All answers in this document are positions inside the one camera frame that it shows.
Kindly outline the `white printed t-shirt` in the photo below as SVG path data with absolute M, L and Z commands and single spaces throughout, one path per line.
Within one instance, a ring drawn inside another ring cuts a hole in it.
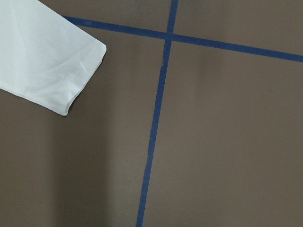
M 0 88 L 66 116 L 106 46 L 37 0 L 0 3 Z

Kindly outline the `blue tape line crosswise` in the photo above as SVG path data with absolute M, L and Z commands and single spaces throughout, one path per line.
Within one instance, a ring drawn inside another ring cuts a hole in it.
M 123 25 L 99 22 L 99 21 L 76 18 L 76 17 L 64 16 L 64 18 L 77 26 L 85 26 L 85 27 L 91 27 L 101 30 L 138 35 L 138 36 L 144 36 L 144 37 L 150 37 L 150 38 L 156 38 L 162 40 L 168 39 L 170 41 L 179 42 L 179 43 L 200 45 L 200 46 L 212 47 L 212 48 L 223 49 L 223 50 L 234 51 L 234 52 L 243 52 L 243 53 L 283 59 L 288 61 L 295 61 L 295 62 L 303 61 L 303 57 L 298 54 L 279 52 L 274 50 L 214 41 L 209 39 L 196 38 L 186 35 L 178 35 L 178 34 L 169 35 L 165 32 L 160 32 L 155 30 L 136 28 L 131 26 L 123 26 Z

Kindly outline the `blue tape line lengthwise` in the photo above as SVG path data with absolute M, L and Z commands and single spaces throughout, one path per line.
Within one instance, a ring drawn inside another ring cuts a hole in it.
M 143 182 L 142 182 L 140 201 L 139 201 L 138 213 L 137 213 L 137 219 L 135 225 L 136 227 L 143 226 L 177 9 L 178 9 L 178 1 L 177 0 L 171 1 L 167 30 L 165 33 L 165 42 L 164 42 L 163 53 L 162 53 L 162 66 L 159 74 L 157 93 L 156 93 L 156 99 L 155 99 L 154 111 L 153 111 L 153 119 L 152 119 L 151 130 L 150 130 L 149 145 L 147 150 L 147 160 L 143 174 Z

